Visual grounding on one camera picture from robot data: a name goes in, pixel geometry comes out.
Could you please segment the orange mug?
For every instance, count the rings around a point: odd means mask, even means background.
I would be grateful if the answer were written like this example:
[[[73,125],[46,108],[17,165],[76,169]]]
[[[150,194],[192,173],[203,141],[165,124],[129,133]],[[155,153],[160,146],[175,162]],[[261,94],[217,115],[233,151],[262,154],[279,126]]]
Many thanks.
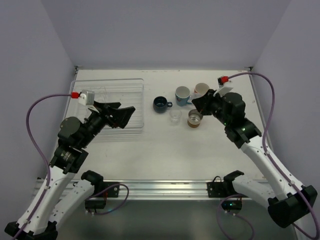
[[[206,84],[206,83],[198,83],[195,87],[194,87],[194,93],[198,94],[198,95],[205,95],[206,92],[210,89],[210,87]]]

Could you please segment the beige bottomed cup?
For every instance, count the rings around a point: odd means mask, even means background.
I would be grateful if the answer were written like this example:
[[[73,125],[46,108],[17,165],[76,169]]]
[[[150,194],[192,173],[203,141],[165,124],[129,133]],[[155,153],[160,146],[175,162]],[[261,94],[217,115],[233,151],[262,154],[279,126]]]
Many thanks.
[[[196,109],[192,109],[188,112],[187,124],[191,128],[198,128],[203,119],[203,115],[199,113]]]

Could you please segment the light blue floral mug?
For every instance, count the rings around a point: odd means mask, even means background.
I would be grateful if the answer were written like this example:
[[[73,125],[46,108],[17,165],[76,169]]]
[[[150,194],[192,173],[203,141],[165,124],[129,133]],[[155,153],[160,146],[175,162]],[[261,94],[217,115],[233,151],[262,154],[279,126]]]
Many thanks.
[[[175,101],[179,107],[192,105],[191,91],[186,86],[179,86],[175,90]]]

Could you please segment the dark blue squat mug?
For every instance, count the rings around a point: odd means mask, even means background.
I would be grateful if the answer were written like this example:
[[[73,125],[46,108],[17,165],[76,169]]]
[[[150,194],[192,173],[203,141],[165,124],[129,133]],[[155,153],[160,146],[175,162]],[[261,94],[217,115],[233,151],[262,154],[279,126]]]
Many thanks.
[[[157,96],[152,103],[153,110],[158,114],[165,113],[172,106],[173,103],[168,101],[164,96]]]

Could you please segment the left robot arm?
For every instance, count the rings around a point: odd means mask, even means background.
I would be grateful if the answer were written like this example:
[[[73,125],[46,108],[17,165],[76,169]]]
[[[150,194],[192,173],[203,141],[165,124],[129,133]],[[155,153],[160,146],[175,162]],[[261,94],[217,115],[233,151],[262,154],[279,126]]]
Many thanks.
[[[62,197],[87,158],[85,149],[89,143],[105,126],[125,128],[136,109],[122,108],[119,102],[94,102],[89,110],[91,114],[84,121],[74,116],[62,121],[58,147],[42,186],[22,217],[5,228],[14,240],[55,240],[67,218],[102,185],[101,175],[87,171],[74,189]]]

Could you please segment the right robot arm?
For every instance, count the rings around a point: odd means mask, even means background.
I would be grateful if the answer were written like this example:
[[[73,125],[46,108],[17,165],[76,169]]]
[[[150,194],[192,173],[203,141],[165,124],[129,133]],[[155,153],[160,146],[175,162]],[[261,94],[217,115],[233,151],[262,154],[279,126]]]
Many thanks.
[[[294,224],[310,212],[309,207],[313,207],[317,199],[316,189],[295,178],[263,141],[261,131],[246,118],[246,104],[240,94],[228,92],[220,96],[210,89],[192,103],[199,113],[212,115],[224,125],[227,138],[253,161],[270,185],[266,187],[234,171],[224,180],[235,192],[265,207],[281,228]]]

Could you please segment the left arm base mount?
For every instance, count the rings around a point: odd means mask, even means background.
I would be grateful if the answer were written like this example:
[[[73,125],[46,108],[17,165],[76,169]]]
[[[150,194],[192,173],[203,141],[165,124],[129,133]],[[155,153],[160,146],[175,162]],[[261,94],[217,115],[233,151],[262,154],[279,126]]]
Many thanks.
[[[122,203],[106,212],[98,212],[98,210],[103,210],[106,207],[108,198],[117,198],[119,196],[120,186],[119,182],[101,182],[95,187],[93,194],[85,200],[85,210],[93,215],[106,215],[120,208]]]

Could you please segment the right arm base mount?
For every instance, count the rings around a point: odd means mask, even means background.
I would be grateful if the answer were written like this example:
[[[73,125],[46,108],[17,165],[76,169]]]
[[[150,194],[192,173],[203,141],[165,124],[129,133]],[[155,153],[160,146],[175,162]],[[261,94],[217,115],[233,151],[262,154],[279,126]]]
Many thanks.
[[[238,195],[239,193],[235,191],[232,182],[236,177],[243,176],[244,173],[235,170],[224,177],[216,176],[213,180],[206,182],[206,190],[209,198],[221,198],[224,199],[229,196]],[[222,209],[227,212],[239,213],[243,207],[242,197],[243,194],[238,196],[236,200],[226,200],[222,203]]]

